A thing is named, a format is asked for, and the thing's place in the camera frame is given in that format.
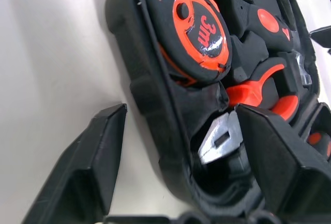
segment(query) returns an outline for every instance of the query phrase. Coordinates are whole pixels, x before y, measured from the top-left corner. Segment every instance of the orange button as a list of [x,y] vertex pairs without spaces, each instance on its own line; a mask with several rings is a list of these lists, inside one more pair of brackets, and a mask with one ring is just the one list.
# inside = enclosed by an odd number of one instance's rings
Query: orange button
[[279,24],[276,18],[267,10],[259,9],[258,16],[261,24],[270,32],[277,33],[279,31]]

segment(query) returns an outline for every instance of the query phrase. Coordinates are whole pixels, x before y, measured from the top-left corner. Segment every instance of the tool set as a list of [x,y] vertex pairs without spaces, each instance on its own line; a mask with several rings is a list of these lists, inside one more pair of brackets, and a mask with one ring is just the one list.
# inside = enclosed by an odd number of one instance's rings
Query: tool set
[[106,221],[331,222],[331,111],[296,0],[107,0],[106,20],[167,187],[209,218]]

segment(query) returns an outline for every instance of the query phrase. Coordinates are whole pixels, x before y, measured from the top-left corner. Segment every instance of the tape measure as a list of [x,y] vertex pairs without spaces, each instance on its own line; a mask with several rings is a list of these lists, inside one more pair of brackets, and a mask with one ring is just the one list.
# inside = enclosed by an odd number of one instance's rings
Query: tape measure
[[164,58],[185,86],[209,84],[230,69],[229,31],[213,0],[146,0]]

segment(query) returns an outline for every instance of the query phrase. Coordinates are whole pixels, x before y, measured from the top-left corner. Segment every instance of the black plastic case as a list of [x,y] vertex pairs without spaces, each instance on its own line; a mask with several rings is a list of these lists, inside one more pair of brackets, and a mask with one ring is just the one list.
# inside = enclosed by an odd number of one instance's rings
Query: black plastic case
[[[286,8],[279,8],[279,0],[247,1],[275,15],[286,11]],[[313,80],[308,91],[318,95],[314,49],[296,0],[289,1],[295,21],[291,29],[295,48],[305,56],[305,68]],[[229,99],[222,83],[202,89],[184,88],[170,78],[145,0],[107,0],[106,20],[129,72],[132,95],[149,124],[160,156],[163,179],[170,191],[178,198],[194,203],[211,218],[240,216],[263,206],[261,191],[250,170],[245,175],[228,178],[229,168],[221,161],[211,165],[219,174],[210,176],[199,164],[195,139],[228,107]],[[288,25],[291,22],[293,19],[289,17]],[[304,94],[302,102],[309,94]],[[241,151],[243,154],[234,154],[226,162],[235,156],[245,156],[244,147]]]

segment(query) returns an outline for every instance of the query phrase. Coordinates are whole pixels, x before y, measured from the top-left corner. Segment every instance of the white surface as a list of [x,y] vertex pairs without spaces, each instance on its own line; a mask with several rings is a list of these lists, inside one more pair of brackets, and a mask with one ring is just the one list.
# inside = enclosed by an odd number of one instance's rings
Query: white surface
[[[62,151],[95,113],[119,102],[129,112],[111,213],[175,217],[189,209],[156,176],[158,157],[107,31],[104,1],[0,0],[1,223],[23,219]],[[331,24],[330,0],[298,2],[309,31]],[[331,58],[315,48],[329,88]]]

